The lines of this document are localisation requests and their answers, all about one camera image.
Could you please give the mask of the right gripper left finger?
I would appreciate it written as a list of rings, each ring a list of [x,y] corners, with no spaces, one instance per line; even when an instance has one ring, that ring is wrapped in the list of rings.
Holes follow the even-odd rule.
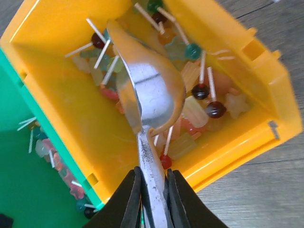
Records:
[[[141,226],[141,170],[130,170],[106,205],[85,228],[139,228]]]

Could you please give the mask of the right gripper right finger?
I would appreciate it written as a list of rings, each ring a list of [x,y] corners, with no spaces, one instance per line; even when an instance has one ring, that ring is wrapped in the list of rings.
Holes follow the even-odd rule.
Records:
[[[179,170],[167,170],[169,210],[175,228],[226,228],[200,200]]]

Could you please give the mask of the green candy bin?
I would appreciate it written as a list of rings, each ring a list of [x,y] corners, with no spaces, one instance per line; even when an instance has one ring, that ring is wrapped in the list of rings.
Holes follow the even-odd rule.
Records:
[[[36,117],[63,150],[75,175],[84,178],[42,106],[0,55],[0,213],[15,228],[80,228],[87,219],[51,165],[29,150],[29,130],[19,123]]]

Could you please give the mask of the orange candy bin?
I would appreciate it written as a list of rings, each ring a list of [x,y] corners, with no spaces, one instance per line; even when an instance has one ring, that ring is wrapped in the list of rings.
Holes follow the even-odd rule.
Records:
[[[289,73],[257,38],[213,0],[166,5],[207,64],[232,78],[252,104],[238,119],[205,132],[194,150],[173,161],[199,191],[241,164],[302,131]],[[89,41],[90,18],[100,29],[130,11],[129,0],[26,0],[5,30],[5,67],[75,177],[98,204],[110,199],[138,164],[135,135],[92,79],[65,55]]]

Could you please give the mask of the metal scoop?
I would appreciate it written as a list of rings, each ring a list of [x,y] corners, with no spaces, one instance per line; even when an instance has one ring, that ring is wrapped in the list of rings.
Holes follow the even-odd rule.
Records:
[[[145,226],[171,228],[168,183],[153,138],[178,120],[185,85],[169,59],[132,37],[117,21],[109,20],[106,29],[128,74],[117,80],[117,91],[137,139]]]

